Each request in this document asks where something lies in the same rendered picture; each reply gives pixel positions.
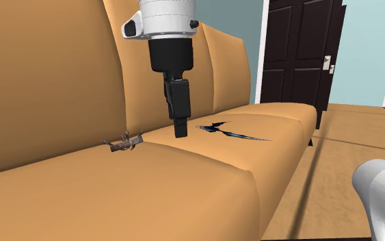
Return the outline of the dark blue dragon figure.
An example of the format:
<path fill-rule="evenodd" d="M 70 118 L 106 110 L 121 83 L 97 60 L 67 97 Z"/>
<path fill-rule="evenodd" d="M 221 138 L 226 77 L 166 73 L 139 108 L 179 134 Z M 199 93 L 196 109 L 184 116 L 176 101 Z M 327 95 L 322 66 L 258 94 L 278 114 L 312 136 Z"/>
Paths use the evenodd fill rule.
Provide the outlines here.
<path fill-rule="evenodd" d="M 233 132 L 221 130 L 220 126 L 225 124 L 225 123 L 226 123 L 226 121 L 218 122 L 218 123 L 212 123 L 211 125 L 198 125 L 197 128 L 201 129 L 201 130 L 205 130 L 205 131 L 210 132 L 210 133 L 221 132 L 225 136 L 230 136 L 230 137 L 235 137 L 235 138 L 242 138 L 242 139 L 246 139 L 246 140 L 267 141 L 267 139 L 255 138 L 255 137 L 246 136 L 246 135 L 243 135 L 243 134 L 235 134 Z"/>

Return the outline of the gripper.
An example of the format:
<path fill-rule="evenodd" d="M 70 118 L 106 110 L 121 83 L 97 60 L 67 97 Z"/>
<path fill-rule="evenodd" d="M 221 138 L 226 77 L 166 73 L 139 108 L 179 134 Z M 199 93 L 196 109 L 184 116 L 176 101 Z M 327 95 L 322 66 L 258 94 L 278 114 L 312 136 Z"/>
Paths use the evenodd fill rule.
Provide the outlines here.
<path fill-rule="evenodd" d="M 191 38 L 162 38 L 148 41 L 151 69 L 163 73 L 164 94 L 169 118 L 174 122 L 176 138 L 187 137 L 187 119 L 191 117 L 189 81 L 182 73 L 194 66 Z"/>

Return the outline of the tan sofa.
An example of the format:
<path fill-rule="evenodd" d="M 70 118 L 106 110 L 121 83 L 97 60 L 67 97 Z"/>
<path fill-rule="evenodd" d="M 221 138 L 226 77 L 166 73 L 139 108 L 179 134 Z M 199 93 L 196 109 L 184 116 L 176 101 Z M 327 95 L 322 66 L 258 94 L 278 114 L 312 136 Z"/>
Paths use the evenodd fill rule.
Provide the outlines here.
<path fill-rule="evenodd" d="M 251 104 L 243 41 L 199 22 L 176 138 L 139 0 L 0 0 L 0 241 L 261 241 L 311 144 L 303 103 Z M 267 141 L 210 133 L 198 125 Z M 112 144 L 143 132 L 131 151 Z"/>

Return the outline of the black panelled door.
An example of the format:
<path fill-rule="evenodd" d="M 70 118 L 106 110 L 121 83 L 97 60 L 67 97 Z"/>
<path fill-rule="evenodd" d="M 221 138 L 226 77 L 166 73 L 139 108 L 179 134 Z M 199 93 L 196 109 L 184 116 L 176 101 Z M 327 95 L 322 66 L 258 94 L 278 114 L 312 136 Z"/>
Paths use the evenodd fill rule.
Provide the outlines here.
<path fill-rule="evenodd" d="M 269 0 L 261 103 L 328 108 L 346 7 L 343 0 Z"/>

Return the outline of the brown branch-shaped figure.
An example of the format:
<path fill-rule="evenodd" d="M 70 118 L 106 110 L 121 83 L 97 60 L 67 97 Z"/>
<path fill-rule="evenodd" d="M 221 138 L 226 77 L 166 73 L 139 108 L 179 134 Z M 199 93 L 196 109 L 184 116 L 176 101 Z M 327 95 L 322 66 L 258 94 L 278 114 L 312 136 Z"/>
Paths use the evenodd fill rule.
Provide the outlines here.
<path fill-rule="evenodd" d="M 137 144 L 143 142 L 142 134 L 143 134 L 143 132 L 141 131 L 141 132 L 139 132 L 138 136 L 130 139 L 129 138 L 129 132 L 125 131 L 124 135 L 121 136 L 122 142 L 120 142 L 118 144 L 112 144 L 112 143 L 104 140 L 103 143 L 109 145 L 111 152 L 126 151 L 127 149 L 130 149 L 132 151 Z"/>

